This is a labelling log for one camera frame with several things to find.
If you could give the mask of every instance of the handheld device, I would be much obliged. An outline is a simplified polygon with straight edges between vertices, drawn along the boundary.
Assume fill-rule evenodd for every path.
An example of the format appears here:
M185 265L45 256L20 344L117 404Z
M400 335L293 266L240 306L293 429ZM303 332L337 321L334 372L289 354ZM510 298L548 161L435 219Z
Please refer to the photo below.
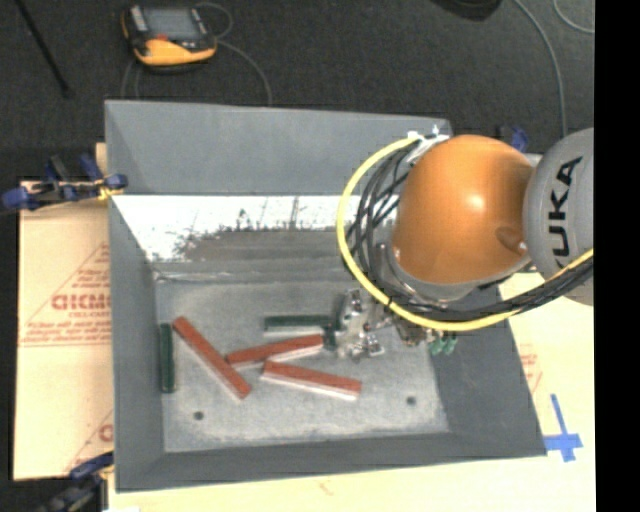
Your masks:
M122 31L138 61L157 70L202 64L217 41L195 7L142 7L123 11Z

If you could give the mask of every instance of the cable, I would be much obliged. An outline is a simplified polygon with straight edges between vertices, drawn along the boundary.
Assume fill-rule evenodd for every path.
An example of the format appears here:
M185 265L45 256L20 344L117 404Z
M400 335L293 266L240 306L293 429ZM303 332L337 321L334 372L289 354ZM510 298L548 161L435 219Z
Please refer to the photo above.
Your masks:
M596 30L594 28L587 28L587 27L583 27L582 25L578 25L577 23L571 21L561 10L560 7L558 6L558 0L553 0L553 10L556 12L556 14L558 15L558 17L564 21L567 25L569 25L571 28L576 29L579 32L584 32L585 34L595 34Z
M129 80L129 74L131 73L131 69L136 64L136 58L131 57L129 64L127 64L127 68L124 71L124 75L122 77L122 82L120 82L120 97L124 98L127 92L127 81Z
M136 98L140 98L140 77L142 76L143 67L138 65L136 75L133 80L133 94Z
M485 0L484 2L465 2L464 0L454 0L457 4L464 5L465 7L488 7L491 4L495 4L497 0Z
M40 34L40 31L38 30L38 27L33 21L31 14L27 10L27 6L24 4L22 0L14 0L14 2L18 10L20 11L22 18L24 19L27 26L29 27L29 31L31 32L31 35L36 40L36 43L38 44L38 47L42 52L42 56L47 61L47 64L49 65L49 68L51 69L53 76L58 82L58 85L60 87L60 92L62 93L62 97L65 99L73 98L75 96L75 92L69 86L64 76L62 75L62 72L60 71L60 68L58 67L56 60L53 58L53 55L51 54L51 51L47 46L47 43L44 42L44 39L42 38L42 34Z
M249 64L251 64L253 69L256 70L258 75L260 75L260 78L262 79L262 83L264 84L264 89L265 89L265 91L267 93L267 105L268 106L272 106L273 105L273 93L271 92L271 86L269 85L269 80L267 80L266 75L264 74L262 69L260 69L260 66L258 66L258 64L256 64L256 62L251 57L249 57L249 55L247 53L243 52L240 48L238 48L236 46L233 46L232 44L227 43L226 41L218 40L218 44L220 46L224 46L225 48L228 48L229 50L231 50L233 52L236 52L238 55L243 57Z
M593 249L590 249L546 280L542 285L517 297L472 310L452 310L449 308L444 310L440 308L439 311L436 304L417 303L417 297L411 296L407 291L381 280L376 265L371 265L368 261L368 256L373 251L372 227L371 225L364 227L364 240L366 240L367 249L365 252L362 247L362 223L376 220L379 223L391 211L387 207L384 210L385 213L381 213L380 209L376 212L376 205L379 201L386 201L388 194L386 192L387 189L382 193L380 193L380 189L391 172L394 172L394 181L397 182L399 180L394 171L398 165L396 159L400 158L402 160L408 152L406 148L409 147L410 149L410 146L418 140L418 137L408 137L396 141L369 157L353 174L340 198L336 219L338 248L347 268L363 288L378 302L387 306L391 312L398 316L422 327L444 331L470 331L496 324L516 314L546 304L574 289L593 275ZM371 180L365 187L363 195L366 195L366 197L361 197L360 207L356 214L356 227L354 229L349 228L349 233L356 237L356 243L350 249L348 244L349 235L345 230L345 213L351 194L364 175L383 160L384 163L374 171ZM358 256L362 260L363 268L358 265L354 256ZM425 313L430 313L431 316L423 316Z
M211 7L212 9L216 9L218 11L221 11L222 13L224 13L224 15L227 17L227 28L225 28L222 32L220 32L219 34L214 34L214 37L216 39L222 39L224 36L226 36L227 34L229 34L229 32L231 32L231 29L233 28L233 24L234 24L234 20L233 20L233 16L231 15L231 13L229 11L227 11L224 7L222 7L220 4L215 4L213 2L200 2L197 3L195 5L196 8L198 7Z
M564 101L564 83L562 80L562 76L560 75L560 66L558 65L558 59L556 58L556 53L553 50L553 46L551 46L551 43L549 42L547 33L544 31L544 29L542 28L542 25L540 25L540 23L533 16L533 14L531 14L529 10L527 10L527 8L522 4L522 2L520 2L520 0L513 0L513 3L516 4L516 6L525 14L525 16L529 18L529 21L533 23L533 26L536 28L536 30L542 37L542 40L545 46L547 47L547 51L551 56L553 70L556 75L556 82L558 84L558 98L560 101L560 125L562 130L562 137L566 137L568 134L568 130L567 130L567 112L566 112L565 101Z

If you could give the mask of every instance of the wooden block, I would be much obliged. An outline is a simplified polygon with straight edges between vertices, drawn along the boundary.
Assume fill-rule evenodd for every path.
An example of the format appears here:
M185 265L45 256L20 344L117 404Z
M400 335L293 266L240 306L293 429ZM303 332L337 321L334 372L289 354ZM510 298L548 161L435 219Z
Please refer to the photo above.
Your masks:
M264 363L262 378L346 400L355 400L362 390L362 383L359 380L291 364L278 363L270 359L267 359Z
M242 376L225 361L224 357L191 325L183 316L173 321L174 330L193 348L196 353L214 371L234 396L244 399L251 392L251 386Z
M267 343L227 354L227 362L236 369L260 366L264 361L286 361L315 354L322 350L324 339L319 334Z

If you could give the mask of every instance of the blue tape cross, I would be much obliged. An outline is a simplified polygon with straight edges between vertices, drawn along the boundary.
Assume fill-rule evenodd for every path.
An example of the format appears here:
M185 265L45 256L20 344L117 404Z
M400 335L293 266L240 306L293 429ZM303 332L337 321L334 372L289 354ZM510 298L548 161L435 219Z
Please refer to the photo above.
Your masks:
M562 411L560 410L560 403L558 402L558 397L556 395L551 395L551 402L553 403L553 408L556 412L556 418L558 418L558 423L560 424L560 430L562 433L554 436L544 436L544 446L547 451L560 450L562 460L564 462L576 460L573 450L575 448L583 447L580 436L578 434L569 434L567 432L567 426L564 423Z

